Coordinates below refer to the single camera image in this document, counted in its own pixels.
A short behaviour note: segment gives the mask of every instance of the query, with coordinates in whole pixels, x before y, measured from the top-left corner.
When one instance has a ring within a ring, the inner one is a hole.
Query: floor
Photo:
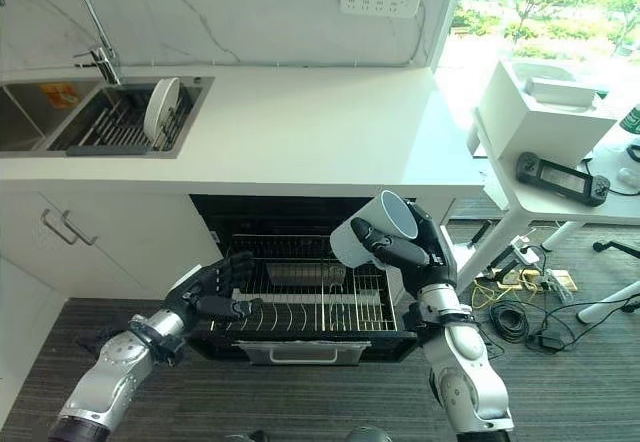
[[[553,224],[531,237],[544,240]],[[475,221],[450,224],[455,241],[466,241]],[[640,241],[638,229],[587,226],[553,253],[548,265],[570,271],[576,301],[600,299],[640,278],[640,261],[616,252],[595,254],[591,244],[615,237]],[[462,298],[469,300],[469,293]],[[542,305],[541,296],[534,300]],[[557,303],[552,297],[548,307]],[[3,442],[45,440],[75,382],[92,365],[74,342],[131,314],[152,313],[149,301],[71,300],[53,328],[27,378],[5,427]],[[575,309],[562,316],[575,330]],[[486,321],[484,310],[476,312]],[[533,326],[540,318],[530,314]],[[634,337],[640,314],[614,314],[571,352],[554,356],[500,342],[493,360],[510,395],[516,430],[512,440],[640,440],[640,345]],[[492,353],[496,348],[491,346]],[[443,410],[427,386],[424,354],[399,364],[358,367],[255,367],[209,362],[190,352],[177,369],[158,368],[145,382],[113,441],[217,441],[226,435],[262,428],[278,441],[341,441],[354,427],[379,426],[395,442],[455,440]]]

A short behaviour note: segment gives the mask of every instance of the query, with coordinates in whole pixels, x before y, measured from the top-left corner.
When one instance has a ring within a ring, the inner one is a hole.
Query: power adapter
[[[565,347],[565,343],[560,334],[552,330],[530,335],[527,337],[525,345],[530,349],[547,354],[558,353]]]

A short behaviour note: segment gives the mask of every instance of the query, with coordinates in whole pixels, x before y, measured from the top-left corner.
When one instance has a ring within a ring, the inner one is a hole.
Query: white plate
[[[144,114],[144,135],[154,142],[160,135],[163,125],[167,121],[170,110],[176,109],[180,79],[161,79],[153,89],[147,111]]]

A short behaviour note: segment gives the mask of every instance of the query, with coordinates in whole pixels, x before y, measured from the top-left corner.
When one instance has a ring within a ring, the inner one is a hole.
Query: green bottle
[[[631,109],[631,112],[620,121],[620,127],[632,134],[640,134],[640,104]]]

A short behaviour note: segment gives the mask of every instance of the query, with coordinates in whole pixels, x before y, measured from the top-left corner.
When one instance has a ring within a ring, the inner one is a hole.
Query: window
[[[640,87],[640,0],[459,0],[436,78],[461,127],[498,59],[559,67],[604,93]]]

